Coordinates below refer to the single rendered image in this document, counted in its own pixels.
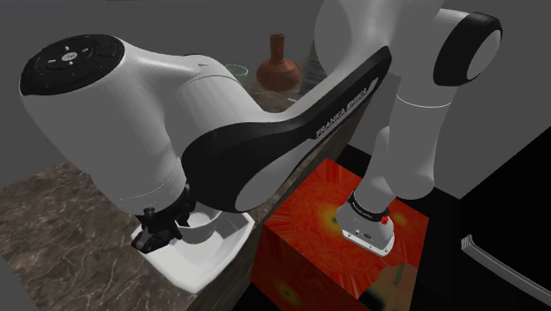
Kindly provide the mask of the brown clay vase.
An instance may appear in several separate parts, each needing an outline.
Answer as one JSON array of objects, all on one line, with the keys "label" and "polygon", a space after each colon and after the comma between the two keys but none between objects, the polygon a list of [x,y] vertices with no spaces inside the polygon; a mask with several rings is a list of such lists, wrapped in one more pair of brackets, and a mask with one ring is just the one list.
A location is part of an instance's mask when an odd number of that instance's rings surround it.
[{"label": "brown clay vase", "polygon": [[256,71],[258,83],[269,91],[283,92],[294,88],[300,79],[297,66],[284,56],[284,34],[270,35],[270,58]]}]

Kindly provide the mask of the clear glass cup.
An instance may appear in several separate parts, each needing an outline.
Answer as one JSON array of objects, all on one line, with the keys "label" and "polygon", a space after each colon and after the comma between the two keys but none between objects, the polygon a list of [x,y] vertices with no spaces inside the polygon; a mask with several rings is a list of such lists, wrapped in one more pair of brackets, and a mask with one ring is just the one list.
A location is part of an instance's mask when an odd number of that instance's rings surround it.
[{"label": "clear glass cup", "polygon": [[225,68],[233,75],[239,84],[246,83],[249,70],[240,64],[226,64]]}]

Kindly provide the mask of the grey ribbed cone object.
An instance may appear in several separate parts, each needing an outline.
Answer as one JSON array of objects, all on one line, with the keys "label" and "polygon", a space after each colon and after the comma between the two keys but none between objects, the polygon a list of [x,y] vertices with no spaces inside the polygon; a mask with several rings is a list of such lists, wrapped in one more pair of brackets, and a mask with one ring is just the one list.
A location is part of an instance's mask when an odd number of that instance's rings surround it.
[{"label": "grey ribbed cone object", "polygon": [[298,94],[303,96],[327,77],[318,59],[315,43],[311,43]]}]

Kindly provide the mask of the white cup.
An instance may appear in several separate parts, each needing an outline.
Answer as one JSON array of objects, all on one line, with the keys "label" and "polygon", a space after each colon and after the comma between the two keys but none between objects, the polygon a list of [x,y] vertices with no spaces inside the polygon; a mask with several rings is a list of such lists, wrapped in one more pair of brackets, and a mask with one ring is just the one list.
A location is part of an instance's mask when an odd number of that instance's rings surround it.
[{"label": "white cup", "polygon": [[188,225],[177,224],[182,240],[188,244],[199,244],[208,240],[215,232],[216,223],[221,214],[221,210],[197,203],[194,211],[189,214]]}]

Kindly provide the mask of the white square dish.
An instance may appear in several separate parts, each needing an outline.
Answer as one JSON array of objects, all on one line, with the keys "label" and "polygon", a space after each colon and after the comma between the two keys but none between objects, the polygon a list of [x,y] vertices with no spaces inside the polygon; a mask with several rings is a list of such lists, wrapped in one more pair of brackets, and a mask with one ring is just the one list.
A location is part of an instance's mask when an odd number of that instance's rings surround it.
[{"label": "white square dish", "polygon": [[173,239],[143,257],[176,287],[197,293],[235,259],[254,226],[247,213],[222,212],[213,235],[199,244]]}]

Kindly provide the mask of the red patterned robot stand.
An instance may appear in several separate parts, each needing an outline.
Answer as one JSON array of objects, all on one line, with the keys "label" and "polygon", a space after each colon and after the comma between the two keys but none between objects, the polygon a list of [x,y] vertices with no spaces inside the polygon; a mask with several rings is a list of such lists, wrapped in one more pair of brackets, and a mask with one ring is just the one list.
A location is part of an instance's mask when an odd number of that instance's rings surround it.
[{"label": "red patterned robot stand", "polygon": [[325,160],[263,224],[251,281],[280,311],[418,311],[412,296],[429,219],[393,200],[389,254],[355,245],[336,210],[359,182]]}]

